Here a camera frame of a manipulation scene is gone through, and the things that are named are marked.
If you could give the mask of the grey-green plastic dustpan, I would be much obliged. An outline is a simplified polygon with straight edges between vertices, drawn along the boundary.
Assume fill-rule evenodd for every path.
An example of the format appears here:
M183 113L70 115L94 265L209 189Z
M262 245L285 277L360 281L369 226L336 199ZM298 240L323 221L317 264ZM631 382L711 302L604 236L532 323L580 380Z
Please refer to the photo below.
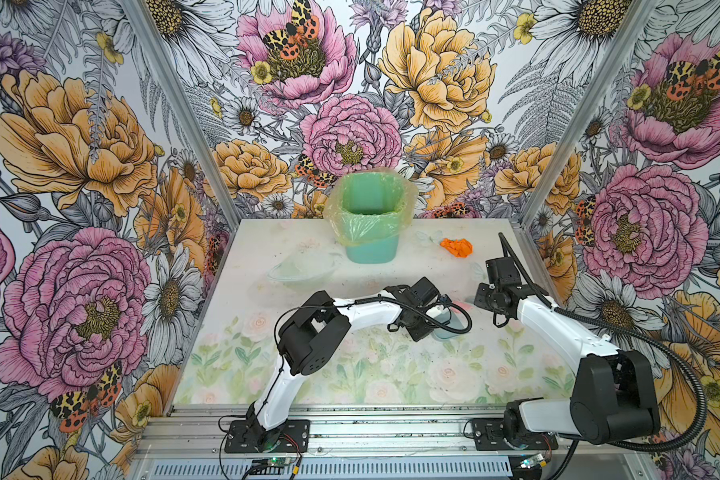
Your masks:
M456 303L448 307L451 310L452 318L448 324L441 323L449 329L442 329L440 327L435 328L432 331L432 336L441 342L445 342L457 335L462 335L463 330L466 328L466 319L463 315L463 308L460 304Z

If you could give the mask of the large orange paper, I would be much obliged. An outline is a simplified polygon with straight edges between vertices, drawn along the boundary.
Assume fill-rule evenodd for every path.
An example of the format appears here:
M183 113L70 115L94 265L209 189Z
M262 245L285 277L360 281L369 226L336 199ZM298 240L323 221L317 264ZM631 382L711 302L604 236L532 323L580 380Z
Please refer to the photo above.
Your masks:
M473 253L473 245L466 239L445 238L440 246L457 258L468 258Z

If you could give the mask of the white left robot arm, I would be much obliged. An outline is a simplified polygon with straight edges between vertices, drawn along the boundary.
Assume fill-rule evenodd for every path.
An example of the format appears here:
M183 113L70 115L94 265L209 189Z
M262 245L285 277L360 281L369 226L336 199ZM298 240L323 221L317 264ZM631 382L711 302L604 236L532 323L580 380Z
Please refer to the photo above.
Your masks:
M348 334L383 326L389 332L404 330L418 342L436 329L452 327L452 310L450 297L425 277L412 286L389 286L358 299L334 298L325 290L314 293L275 327L273 373L235 436L247 447L268 449L302 385L327 365Z

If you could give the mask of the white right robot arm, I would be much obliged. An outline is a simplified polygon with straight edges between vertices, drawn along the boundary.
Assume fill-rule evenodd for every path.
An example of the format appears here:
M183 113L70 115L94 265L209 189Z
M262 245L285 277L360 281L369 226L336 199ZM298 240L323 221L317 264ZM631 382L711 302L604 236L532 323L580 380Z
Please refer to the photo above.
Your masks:
M545 290L524 280L513 258L490 259L486 267L488 281L478 286L475 305L541 335L574 373L567 400L507 405L503 435L508 443L519 446L532 435L549 433L601 445L658 433L652 368L641 352L622 350L559 312Z

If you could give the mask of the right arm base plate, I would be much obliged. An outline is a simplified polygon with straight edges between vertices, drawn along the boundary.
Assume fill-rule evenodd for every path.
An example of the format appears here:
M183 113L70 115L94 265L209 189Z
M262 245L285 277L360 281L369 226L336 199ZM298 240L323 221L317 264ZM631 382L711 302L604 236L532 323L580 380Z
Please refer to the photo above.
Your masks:
M462 433L473 441L477 451L550 452L559 448L554 436L543 433L529 433L510 440L504 432L503 421L498 417L472 418L464 424Z

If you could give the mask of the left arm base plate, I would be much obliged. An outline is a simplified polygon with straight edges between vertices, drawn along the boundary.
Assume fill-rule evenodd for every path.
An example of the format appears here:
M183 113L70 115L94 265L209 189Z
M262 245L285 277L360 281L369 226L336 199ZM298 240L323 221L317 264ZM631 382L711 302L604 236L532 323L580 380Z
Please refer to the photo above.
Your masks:
M223 444L227 454L304 453L308 449L311 422L286 420L271 430L264 430L258 420L235 420Z

